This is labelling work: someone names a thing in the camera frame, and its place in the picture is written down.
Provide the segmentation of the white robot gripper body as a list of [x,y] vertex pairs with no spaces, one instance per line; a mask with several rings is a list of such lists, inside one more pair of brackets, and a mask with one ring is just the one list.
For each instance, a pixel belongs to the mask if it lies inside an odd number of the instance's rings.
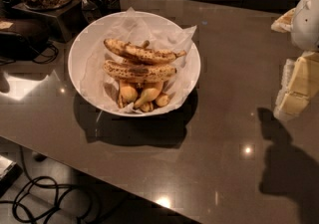
[[291,30],[292,43],[304,51],[319,51],[319,0],[300,0]]

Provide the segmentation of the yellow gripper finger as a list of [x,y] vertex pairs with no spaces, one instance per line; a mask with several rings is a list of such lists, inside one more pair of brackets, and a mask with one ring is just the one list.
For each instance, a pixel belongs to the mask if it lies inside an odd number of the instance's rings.
[[273,114],[279,120],[299,117],[319,92],[319,53],[304,52],[283,67],[281,90]]
[[295,9],[292,8],[286,13],[284,13],[283,15],[281,15],[278,19],[276,19],[272,23],[271,29],[275,32],[280,32],[280,33],[290,32],[294,13],[295,13]]

